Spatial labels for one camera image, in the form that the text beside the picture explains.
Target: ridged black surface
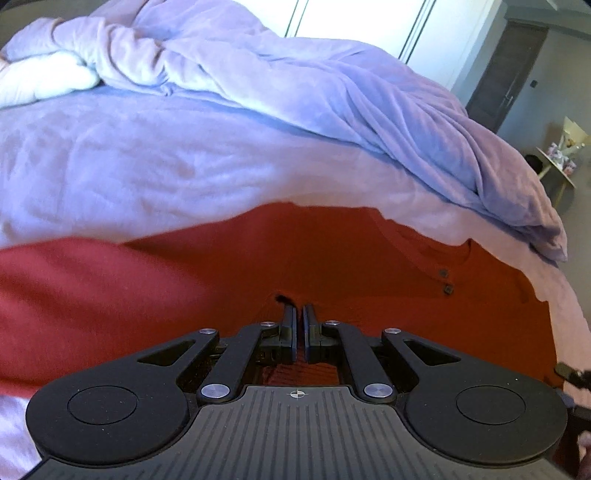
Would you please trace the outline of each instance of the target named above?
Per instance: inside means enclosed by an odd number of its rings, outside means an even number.
[[[355,399],[347,387],[248,387],[203,408],[189,431],[153,458],[95,469],[48,460],[30,480],[420,479],[562,480],[550,462],[507,469],[454,463],[428,450],[395,410]]]

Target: small side table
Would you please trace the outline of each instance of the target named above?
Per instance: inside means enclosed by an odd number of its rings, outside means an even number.
[[[558,207],[558,204],[562,200],[562,195],[564,193],[564,190],[566,189],[566,186],[567,185],[570,185],[574,189],[576,189],[577,187],[575,186],[575,184],[573,183],[573,181],[566,175],[566,173],[564,173],[558,167],[558,165],[554,162],[554,160],[552,160],[548,155],[546,155],[546,153],[541,148],[538,148],[538,152],[540,152],[542,154],[542,159],[541,160],[544,163],[544,168],[542,169],[542,171],[538,175],[538,178],[540,180],[543,179],[545,177],[545,175],[552,168],[555,169],[555,170],[557,170],[558,172],[560,172],[560,174],[562,175],[562,185],[560,186],[560,190],[558,191],[558,195],[556,196],[556,198],[554,199],[554,202],[552,203],[552,206],[554,208],[557,208]]]

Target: lavender bedsheet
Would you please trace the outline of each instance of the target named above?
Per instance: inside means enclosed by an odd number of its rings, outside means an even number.
[[[376,47],[280,38],[231,0],[111,0],[91,17],[39,19],[2,54],[15,61],[58,50],[75,51],[118,89],[242,107],[385,153],[451,202],[566,258],[560,218],[520,154]],[[17,114],[4,112],[0,129]]]

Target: red shirt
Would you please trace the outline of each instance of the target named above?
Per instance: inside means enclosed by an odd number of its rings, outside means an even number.
[[[279,320],[277,295],[379,336],[398,327],[558,384],[547,303],[474,241],[442,245],[377,210],[265,205],[114,245],[69,238],[0,252],[0,393],[203,327]],[[274,383],[335,381],[277,368]]]

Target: circular pad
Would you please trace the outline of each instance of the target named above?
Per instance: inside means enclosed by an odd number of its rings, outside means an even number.
[[[467,388],[457,396],[456,405],[467,419],[484,425],[510,423],[525,412],[525,402],[517,393],[490,385]]]
[[[109,425],[125,420],[138,406],[138,397],[121,387],[92,387],[72,397],[68,410],[90,425]]]

